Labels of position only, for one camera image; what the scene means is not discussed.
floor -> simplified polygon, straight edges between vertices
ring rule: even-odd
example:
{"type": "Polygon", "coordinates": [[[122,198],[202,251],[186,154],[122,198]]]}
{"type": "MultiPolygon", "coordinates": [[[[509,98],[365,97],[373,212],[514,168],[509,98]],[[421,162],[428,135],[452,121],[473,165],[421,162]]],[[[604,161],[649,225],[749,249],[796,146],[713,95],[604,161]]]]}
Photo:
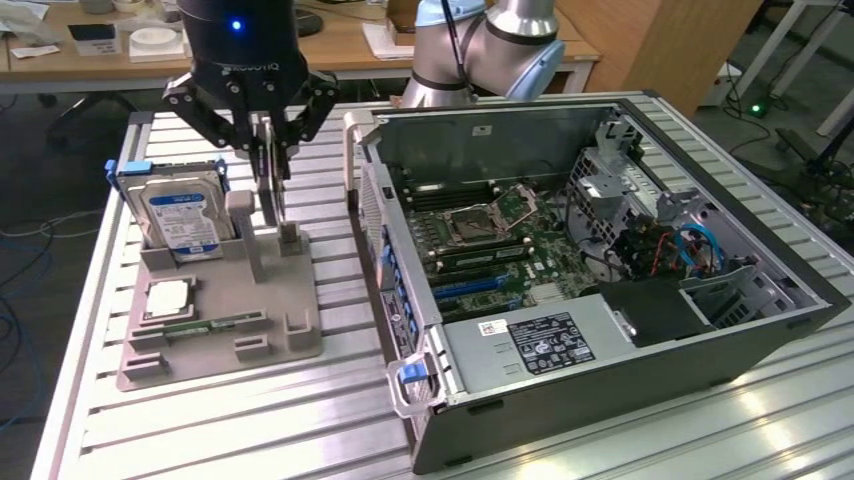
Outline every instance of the floor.
{"type": "MultiPolygon", "coordinates": [[[[747,36],[733,54],[735,63],[747,66],[756,56],[771,30],[747,36]]],[[[797,49],[787,43],[772,59],[761,79],[776,74],[785,58],[797,49]]],[[[854,84],[854,73],[821,57],[816,57],[796,81],[787,101],[789,111],[775,111],[763,121],[769,128],[788,127],[800,131],[807,141],[819,149],[828,140],[813,132],[837,102],[854,84]]],[[[370,89],[364,84],[362,92],[370,89]]],[[[765,90],[757,82],[747,94],[747,102],[765,90]]],[[[356,89],[348,96],[357,95],[356,89]]],[[[13,109],[0,113],[0,227],[31,219],[49,219],[75,211],[103,207],[109,194],[103,176],[103,164],[118,155],[122,146],[126,113],[113,105],[99,106],[67,131],[69,149],[58,152],[46,146],[45,130],[63,108],[77,101],[75,95],[61,95],[59,105],[45,108],[35,96],[21,96],[13,109]]],[[[159,92],[135,92],[129,95],[141,109],[162,109],[159,92]]],[[[2,97],[0,105],[11,98],[2,97]]],[[[720,142],[731,148],[761,135],[761,130],[725,115],[720,109],[701,109],[696,123],[720,142]]],[[[795,161],[792,154],[775,149],[775,139],[757,142],[740,150],[740,155],[769,166],[783,166],[795,161]]],[[[854,144],[849,142],[840,155],[843,161],[854,158],[854,144]]],[[[61,234],[83,231],[98,226],[98,216],[63,223],[61,234]]],[[[17,241],[25,248],[41,248],[47,238],[34,236],[17,241]]],[[[31,253],[11,250],[9,240],[0,236],[0,278],[7,278],[30,260],[31,253]]],[[[38,290],[13,300],[22,322],[33,337],[35,356],[43,371],[39,382],[35,375],[34,356],[22,349],[18,360],[0,375],[0,425],[6,419],[22,414],[43,385],[43,394],[23,412],[23,420],[0,430],[0,477],[10,480],[29,478],[38,448],[45,415],[50,406],[53,386],[57,382],[66,343],[74,322],[83,280],[95,244],[95,235],[57,239],[51,246],[53,268],[38,290]]],[[[23,285],[34,277],[21,279],[23,285]]],[[[9,341],[0,342],[0,362],[11,349],[9,341]]]]}

blue hard drive label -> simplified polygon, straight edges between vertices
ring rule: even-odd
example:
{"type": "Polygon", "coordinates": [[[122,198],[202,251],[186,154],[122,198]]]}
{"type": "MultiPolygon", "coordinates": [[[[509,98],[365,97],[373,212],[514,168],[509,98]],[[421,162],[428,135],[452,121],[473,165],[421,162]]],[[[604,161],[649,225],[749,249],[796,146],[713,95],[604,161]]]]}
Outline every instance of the blue hard drive label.
{"type": "Polygon", "coordinates": [[[205,254],[219,247],[217,225],[206,214],[202,193],[151,197],[151,212],[170,249],[181,254],[205,254]]]}

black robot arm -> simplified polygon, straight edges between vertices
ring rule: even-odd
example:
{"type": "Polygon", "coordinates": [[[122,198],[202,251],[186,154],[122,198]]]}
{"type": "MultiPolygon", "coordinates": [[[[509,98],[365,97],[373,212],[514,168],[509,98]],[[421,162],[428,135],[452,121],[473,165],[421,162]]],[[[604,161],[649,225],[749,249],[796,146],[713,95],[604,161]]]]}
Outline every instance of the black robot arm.
{"type": "Polygon", "coordinates": [[[290,178],[289,160],[300,142],[318,134],[338,101],[338,82],[332,75],[309,72],[293,0],[179,0],[178,6],[194,62],[163,97],[215,146],[247,152],[265,219],[276,225],[284,218],[274,211],[281,202],[265,195],[274,195],[290,178]],[[231,121],[214,111],[201,91],[225,103],[231,121]],[[286,108],[301,97],[306,109],[290,120],[286,108]],[[254,124],[257,112],[270,118],[269,126],[254,124]]]}

gray robot arm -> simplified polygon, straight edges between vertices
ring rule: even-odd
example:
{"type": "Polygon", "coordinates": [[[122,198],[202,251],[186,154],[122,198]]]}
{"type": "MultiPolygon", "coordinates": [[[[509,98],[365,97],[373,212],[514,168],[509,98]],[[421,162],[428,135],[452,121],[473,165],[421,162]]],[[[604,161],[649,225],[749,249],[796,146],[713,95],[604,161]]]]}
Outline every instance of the gray robot arm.
{"type": "MultiPolygon", "coordinates": [[[[554,0],[448,0],[457,26],[465,77],[510,100],[545,91],[564,58],[554,0]]],[[[418,8],[413,78],[405,108],[468,105],[476,98],[461,75],[442,0],[418,8]]]]}

wooden desk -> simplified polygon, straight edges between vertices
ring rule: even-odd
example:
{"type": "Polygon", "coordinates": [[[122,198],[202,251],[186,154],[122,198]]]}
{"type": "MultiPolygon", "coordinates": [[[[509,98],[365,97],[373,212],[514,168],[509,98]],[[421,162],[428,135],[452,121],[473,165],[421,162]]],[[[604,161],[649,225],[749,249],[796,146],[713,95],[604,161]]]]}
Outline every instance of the wooden desk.
{"type": "MultiPolygon", "coordinates": [[[[369,78],[406,78],[413,68],[412,60],[382,61],[372,54],[362,34],[362,23],[384,21],[382,7],[364,3],[330,6],[312,0],[301,2],[301,8],[316,12],[325,20],[324,31],[300,40],[301,50],[310,67],[337,73],[342,80],[369,78]]],[[[14,93],[87,92],[99,90],[134,90],[161,88],[166,79],[187,72],[190,59],[169,62],[131,63],[127,34],[121,55],[82,57],[75,49],[67,26],[71,24],[110,23],[131,14],[110,13],[89,15],[78,4],[51,4],[46,22],[63,37],[59,53],[19,60],[9,58],[9,71],[0,65],[0,87],[14,93]]],[[[581,92],[588,81],[593,62],[600,52],[584,41],[568,18],[560,14],[560,38],[568,49],[561,71],[573,72],[565,90],[581,92]]],[[[23,46],[18,38],[9,40],[9,48],[23,46]]]]}

